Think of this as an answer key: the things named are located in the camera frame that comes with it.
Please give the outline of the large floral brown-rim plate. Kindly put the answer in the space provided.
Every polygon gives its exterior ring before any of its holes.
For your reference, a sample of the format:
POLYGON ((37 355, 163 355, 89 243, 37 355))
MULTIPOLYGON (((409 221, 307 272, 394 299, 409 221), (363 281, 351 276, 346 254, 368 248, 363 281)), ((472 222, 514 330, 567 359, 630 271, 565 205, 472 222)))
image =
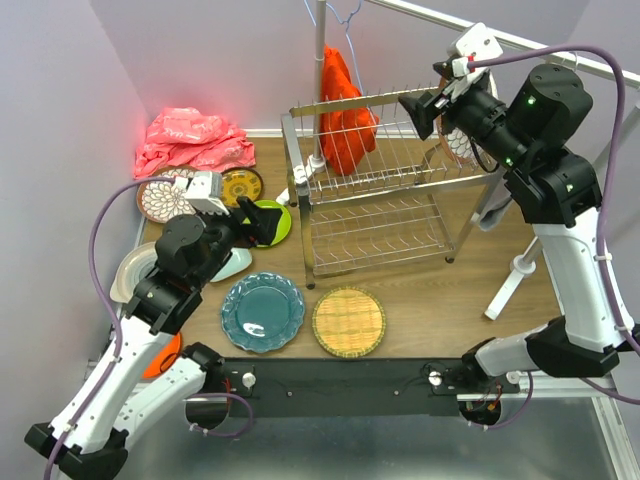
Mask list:
POLYGON ((480 167, 486 173, 493 173, 497 169, 496 162, 491 160, 476 143, 471 142, 462 131, 451 129, 446 132, 442 116, 436 119, 435 125, 442 149, 456 164, 480 167))

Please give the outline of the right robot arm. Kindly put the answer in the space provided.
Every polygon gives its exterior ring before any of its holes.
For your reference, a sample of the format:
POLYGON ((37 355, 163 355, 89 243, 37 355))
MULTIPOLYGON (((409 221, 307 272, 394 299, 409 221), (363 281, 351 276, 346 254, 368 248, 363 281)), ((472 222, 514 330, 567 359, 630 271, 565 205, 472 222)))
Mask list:
POLYGON ((553 64, 534 67, 511 104, 492 96, 487 82, 487 74, 477 72, 463 93, 451 80, 439 93, 402 95, 399 103, 421 138, 441 121, 502 168, 511 199, 542 244, 563 312, 531 331, 476 345, 442 373, 442 381, 480 392, 511 371, 602 377, 639 329, 624 307, 598 229, 605 205, 596 171, 566 147, 592 97, 576 73, 553 64))

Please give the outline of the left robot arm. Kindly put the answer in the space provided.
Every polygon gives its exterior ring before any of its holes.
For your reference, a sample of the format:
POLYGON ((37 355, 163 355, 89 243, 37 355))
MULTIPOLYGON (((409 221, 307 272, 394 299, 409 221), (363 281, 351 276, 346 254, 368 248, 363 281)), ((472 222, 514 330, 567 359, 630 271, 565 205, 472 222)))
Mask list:
POLYGON ((143 390, 135 389, 151 361, 202 302, 201 292, 229 261, 233 247, 270 244, 281 212, 242 197, 230 213, 179 215, 155 243, 154 269, 134 289, 115 321, 115 338, 73 400, 25 442, 70 479, 113 479, 133 445, 178 403, 214 393, 221 357, 202 344, 143 390))

